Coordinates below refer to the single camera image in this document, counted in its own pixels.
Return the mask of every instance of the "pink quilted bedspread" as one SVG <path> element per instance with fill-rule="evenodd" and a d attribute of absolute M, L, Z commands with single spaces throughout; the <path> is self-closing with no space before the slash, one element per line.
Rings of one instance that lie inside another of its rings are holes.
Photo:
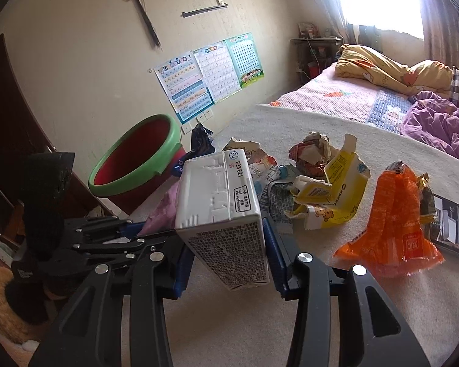
<path fill-rule="evenodd" d="M 274 106 L 306 110 L 365 123 L 381 87 L 335 75 L 335 63 L 297 91 L 282 95 Z"/>

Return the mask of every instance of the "trash bin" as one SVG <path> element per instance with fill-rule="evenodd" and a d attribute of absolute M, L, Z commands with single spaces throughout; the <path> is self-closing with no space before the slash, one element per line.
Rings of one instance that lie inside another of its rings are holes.
<path fill-rule="evenodd" d="M 136 124 L 102 157 L 88 179 L 90 191 L 131 214 L 171 175 L 185 154 L 179 124 L 158 114 Z"/>

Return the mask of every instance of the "white carton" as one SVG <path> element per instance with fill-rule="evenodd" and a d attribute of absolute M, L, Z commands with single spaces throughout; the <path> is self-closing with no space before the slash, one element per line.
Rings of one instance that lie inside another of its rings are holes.
<path fill-rule="evenodd" d="M 184 164 L 175 230 L 229 290 L 269 283 L 260 207 L 242 149 Z"/>

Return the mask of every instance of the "electrical outlet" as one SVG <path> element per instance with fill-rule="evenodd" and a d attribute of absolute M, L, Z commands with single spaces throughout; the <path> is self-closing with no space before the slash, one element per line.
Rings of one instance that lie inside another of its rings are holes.
<path fill-rule="evenodd" d="M 182 124 L 181 126 L 182 128 L 182 132 L 187 135 L 189 132 L 191 132 L 194 127 L 192 127 L 192 124 L 190 123 L 190 121 L 187 121 L 185 124 Z"/>
<path fill-rule="evenodd" d="M 204 116 L 206 116 L 206 120 L 209 120 L 212 116 L 214 116 L 214 113 L 212 112 L 212 109 L 209 108 L 204 112 Z"/>
<path fill-rule="evenodd" d="M 199 115 L 197 116 L 197 121 L 198 121 L 199 123 L 201 123 L 201 124 L 202 124 L 204 121 L 206 121 L 206 116 L 204 115 L 204 113 L 201 113 L 201 114 L 199 114 Z"/>

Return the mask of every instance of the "purple blanket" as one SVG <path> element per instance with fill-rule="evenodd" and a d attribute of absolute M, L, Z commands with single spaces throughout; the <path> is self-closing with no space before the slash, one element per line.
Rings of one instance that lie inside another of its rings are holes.
<path fill-rule="evenodd" d="M 403 119 L 401 133 L 459 159 L 459 109 L 430 91 L 422 91 Z"/>

